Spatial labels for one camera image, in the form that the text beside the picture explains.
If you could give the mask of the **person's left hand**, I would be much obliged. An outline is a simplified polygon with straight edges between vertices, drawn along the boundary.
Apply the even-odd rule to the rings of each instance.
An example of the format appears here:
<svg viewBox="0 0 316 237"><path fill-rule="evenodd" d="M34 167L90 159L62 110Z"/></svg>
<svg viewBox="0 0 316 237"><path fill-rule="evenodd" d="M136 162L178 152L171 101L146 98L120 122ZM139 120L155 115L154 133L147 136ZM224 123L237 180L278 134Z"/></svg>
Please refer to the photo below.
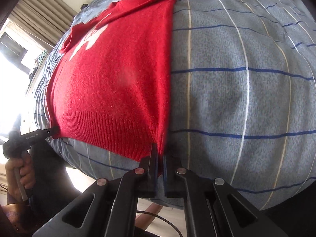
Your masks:
<svg viewBox="0 0 316 237"><path fill-rule="evenodd" d="M19 170L19 182L21 185L23 185L25 190L32 189L36 183L36 179L30 154L27 153L24 159L11 158L7 161L5 165L8 183L7 192L16 202L22 202L23 198L18 187L18 182L14 173L14 169Z"/></svg>

